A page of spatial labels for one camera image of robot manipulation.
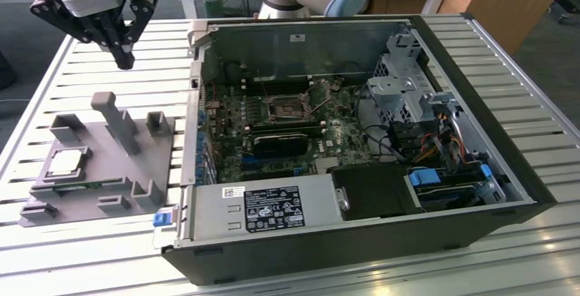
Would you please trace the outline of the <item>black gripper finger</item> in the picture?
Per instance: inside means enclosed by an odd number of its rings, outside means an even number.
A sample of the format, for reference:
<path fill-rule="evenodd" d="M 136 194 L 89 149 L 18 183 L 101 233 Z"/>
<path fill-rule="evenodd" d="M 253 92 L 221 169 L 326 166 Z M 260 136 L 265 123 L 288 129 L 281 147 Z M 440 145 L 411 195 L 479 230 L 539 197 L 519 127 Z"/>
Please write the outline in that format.
<path fill-rule="evenodd" d="M 133 19 L 121 31 L 121 58 L 117 61 L 117 67 L 128 70 L 133 66 L 132 46 L 138 41 L 145 26 L 152 18 L 157 0 L 128 0 L 129 9 L 133 13 Z"/>
<path fill-rule="evenodd" d="M 94 42 L 102 51 L 109 52 L 113 61 L 121 58 L 121 31 L 122 31 L 122 15 L 121 9 L 118 17 L 116 18 L 120 30 L 116 39 L 113 40 L 106 33 L 102 33 L 101 26 L 90 16 L 74 17 L 68 9 L 58 4 L 54 0 L 34 0 L 29 6 L 30 13 L 50 24 L 54 28 L 60 29 L 65 34 L 70 35 L 78 42 Z"/>

